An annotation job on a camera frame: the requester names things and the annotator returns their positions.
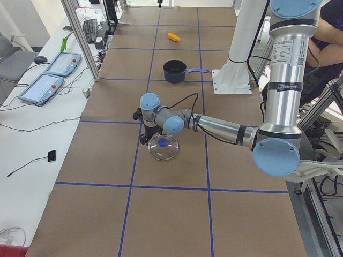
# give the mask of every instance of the yellow object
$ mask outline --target yellow object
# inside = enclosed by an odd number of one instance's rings
[[[173,40],[175,42],[180,42],[180,37],[178,35],[175,35],[174,33],[172,32],[169,32],[167,34],[167,37],[170,39],[170,40]]]

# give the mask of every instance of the black keyboard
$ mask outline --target black keyboard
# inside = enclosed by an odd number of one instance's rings
[[[96,19],[85,20],[83,30],[88,43],[94,43],[96,38],[96,26],[98,21]]]

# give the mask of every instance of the black pot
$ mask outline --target black pot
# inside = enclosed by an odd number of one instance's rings
[[[170,83],[179,83],[185,79],[186,73],[205,72],[210,73],[210,70],[204,69],[187,69],[186,64],[180,60],[170,60],[163,65],[165,79]]]

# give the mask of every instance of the blue electronic device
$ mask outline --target blue electronic device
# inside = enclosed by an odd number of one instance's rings
[[[40,74],[28,87],[18,96],[20,100],[42,106],[63,85],[62,77],[49,73]]]
[[[50,63],[45,73],[60,77],[68,77],[81,61],[81,54],[74,52],[59,52]]]

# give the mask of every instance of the person's arm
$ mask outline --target person's arm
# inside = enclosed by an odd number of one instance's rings
[[[313,37],[323,42],[343,46],[343,31],[333,27],[322,18],[319,19],[318,30]]]
[[[309,48],[313,55],[320,61],[321,67],[343,62],[343,44],[332,43],[323,50],[320,50],[312,40],[309,40]],[[309,50],[307,51],[306,61],[311,67],[318,66],[318,63]]]

